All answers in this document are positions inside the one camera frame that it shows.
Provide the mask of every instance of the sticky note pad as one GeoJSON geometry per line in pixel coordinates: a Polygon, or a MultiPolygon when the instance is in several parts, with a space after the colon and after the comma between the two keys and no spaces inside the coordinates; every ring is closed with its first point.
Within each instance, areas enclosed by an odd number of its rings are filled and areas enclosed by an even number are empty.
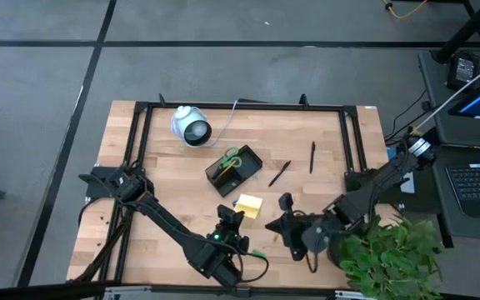
{"type": "Polygon", "coordinates": [[[256,219],[262,205],[263,200],[261,198],[241,194],[234,211],[237,213],[244,212],[245,217],[256,219]]]}

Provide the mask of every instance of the wooden table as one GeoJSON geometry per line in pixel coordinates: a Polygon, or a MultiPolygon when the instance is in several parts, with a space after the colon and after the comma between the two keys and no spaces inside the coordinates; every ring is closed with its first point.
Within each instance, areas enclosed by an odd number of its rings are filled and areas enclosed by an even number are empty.
{"type": "MultiPolygon", "coordinates": [[[[123,160],[128,131],[133,116],[133,101],[114,101],[108,116],[97,162],[101,166],[117,167],[123,160]]],[[[203,109],[211,123],[211,140],[218,134],[230,114],[226,109],[203,109]]],[[[387,160],[383,133],[375,107],[357,107],[363,147],[369,168],[378,168],[387,160]]],[[[237,110],[220,140],[210,148],[185,147],[170,132],[173,109],[154,108],[150,134],[147,140],[144,167],[155,185],[160,203],[195,233],[206,235],[218,222],[218,204],[232,206],[241,193],[263,199],[257,220],[246,220],[240,228],[250,238],[250,251],[265,253],[269,270],[250,287],[265,288],[345,288],[344,273],[320,255],[320,266],[315,274],[308,271],[305,260],[294,262],[288,248],[274,232],[264,225],[283,212],[278,198],[292,193],[294,209],[320,213],[333,199],[345,192],[343,174],[346,163],[338,114],[335,112],[237,110]],[[310,150],[316,142],[314,169],[309,174],[310,150]],[[249,145],[263,160],[262,169],[227,195],[220,197],[205,178],[205,168],[223,155],[226,148],[249,145]],[[271,179],[282,165],[292,160],[289,168],[271,186],[271,179]]],[[[141,116],[135,145],[143,128],[141,116]]],[[[349,130],[353,161],[358,165],[353,130],[349,130]]],[[[138,147],[133,150],[136,157],[138,147]]],[[[112,199],[101,199],[83,214],[81,227],[72,255],[67,278],[75,278],[105,242],[108,220],[113,209],[112,199]]],[[[379,213],[393,213],[391,208],[377,207],[379,213]]],[[[118,250],[112,253],[107,278],[112,278],[118,250]]],[[[256,277],[264,262],[245,257],[244,278],[256,277]]],[[[182,249],[150,219],[137,213],[133,219],[127,259],[122,281],[157,285],[217,286],[186,262],[182,249]]]]}

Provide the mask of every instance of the green plant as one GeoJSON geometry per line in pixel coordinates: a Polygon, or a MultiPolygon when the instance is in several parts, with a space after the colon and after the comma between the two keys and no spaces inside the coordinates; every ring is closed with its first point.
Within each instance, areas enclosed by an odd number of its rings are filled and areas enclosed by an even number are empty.
{"type": "Polygon", "coordinates": [[[442,279],[434,255],[443,249],[429,222],[379,226],[376,217],[368,233],[346,237],[340,243],[340,267],[347,284],[377,300],[440,299],[430,282],[442,279]]]}

